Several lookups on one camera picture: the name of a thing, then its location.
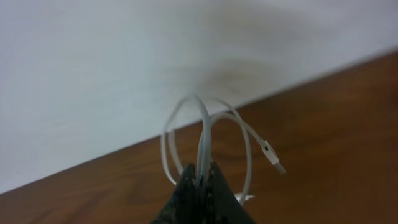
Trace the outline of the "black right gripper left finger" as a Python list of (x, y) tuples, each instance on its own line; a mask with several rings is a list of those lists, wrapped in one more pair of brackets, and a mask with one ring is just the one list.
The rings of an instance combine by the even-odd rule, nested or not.
[(195, 166), (184, 168), (175, 189), (151, 224), (195, 224), (199, 223), (197, 189), (194, 186)]

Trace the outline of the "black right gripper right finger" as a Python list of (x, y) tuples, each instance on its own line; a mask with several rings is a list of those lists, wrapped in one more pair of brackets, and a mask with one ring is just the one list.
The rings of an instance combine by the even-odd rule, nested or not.
[(220, 167), (211, 162), (206, 183), (204, 223), (209, 224), (255, 224), (247, 211), (236, 200)]

